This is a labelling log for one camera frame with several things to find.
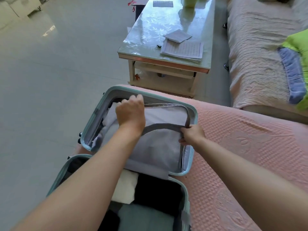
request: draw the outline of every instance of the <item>table top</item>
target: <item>table top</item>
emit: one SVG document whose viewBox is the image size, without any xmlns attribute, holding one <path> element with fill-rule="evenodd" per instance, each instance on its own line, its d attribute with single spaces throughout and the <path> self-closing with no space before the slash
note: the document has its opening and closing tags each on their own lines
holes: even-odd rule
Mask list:
<svg viewBox="0 0 308 231">
<path fill-rule="evenodd" d="M 173 1 L 173 7 L 153 7 L 153 1 L 148 1 L 121 44 L 119 57 L 187 70 L 194 67 L 207 73 L 212 60 L 215 0 L 199 0 L 195 8 L 183 8 L 181 0 L 163 0 Z M 201 62 L 164 56 L 155 49 L 164 44 L 163 35 L 177 29 L 192 35 L 189 40 L 204 43 Z"/>
</svg>

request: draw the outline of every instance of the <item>tile floor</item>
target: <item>tile floor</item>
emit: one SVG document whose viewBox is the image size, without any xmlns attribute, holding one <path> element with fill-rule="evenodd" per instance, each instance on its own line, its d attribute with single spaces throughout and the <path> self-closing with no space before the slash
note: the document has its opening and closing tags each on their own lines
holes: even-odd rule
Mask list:
<svg viewBox="0 0 308 231">
<path fill-rule="evenodd" d="M 50 0 L 0 32 L 0 224 L 8 230 L 44 199 L 92 111 L 127 84 L 117 50 L 133 26 L 131 0 Z M 213 65 L 196 99 L 229 106 L 225 0 L 216 0 Z"/>
</svg>

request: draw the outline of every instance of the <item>hand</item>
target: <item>hand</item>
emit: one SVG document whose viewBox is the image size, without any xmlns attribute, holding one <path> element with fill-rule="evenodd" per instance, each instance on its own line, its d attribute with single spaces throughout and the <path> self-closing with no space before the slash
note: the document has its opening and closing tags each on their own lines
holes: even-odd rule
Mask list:
<svg viewBox="0 0 308 231">
<path fill-rule="evenodd" d="M 204 130 L 199 124 L 190 125 L 189 128 L 182 127 L 181 132 L 183 133 L 184 138 L 180 139 L 179 142 L 184 146 L 191 145 L 196 149 L 198 143 L 205 139 Z"/>
<path fill-rule="evenodd" d="M 116 116 L 120 127 L 133 128 L 141 134 L 145 127 L 144 101 L 142 95 L 132 95 L 129 100 L 118 102 Z"/>
</svg>

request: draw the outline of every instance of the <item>sofa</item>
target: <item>sofa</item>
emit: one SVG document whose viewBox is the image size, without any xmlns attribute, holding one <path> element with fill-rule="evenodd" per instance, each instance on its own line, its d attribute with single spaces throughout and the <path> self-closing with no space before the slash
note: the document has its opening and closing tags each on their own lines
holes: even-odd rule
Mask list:
<svg viewBox="0 0 308 231">
<path fill-rule="evenodd" d="M 308 0 L 227 0 L 233 107 L 308 124 L 308 110 L 289 104 L 277 48 L 308 28 Z"/>
</svg>

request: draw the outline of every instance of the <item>pink blanket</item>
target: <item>pink blanket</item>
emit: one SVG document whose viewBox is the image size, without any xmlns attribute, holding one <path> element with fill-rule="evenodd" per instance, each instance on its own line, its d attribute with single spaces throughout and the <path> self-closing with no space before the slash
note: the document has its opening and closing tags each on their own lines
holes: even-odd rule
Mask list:
<svg viewBox="0 0 308 231">
<path fill-rule="evenodd" d="M 136 89 L 193 105 L 208 139 L 308 192 L 307 125 Z M 192 230 L 260 230 L 199 154 L 194 155 L 189 173 L 178 179 L 188 189 Z"/>
</svg>

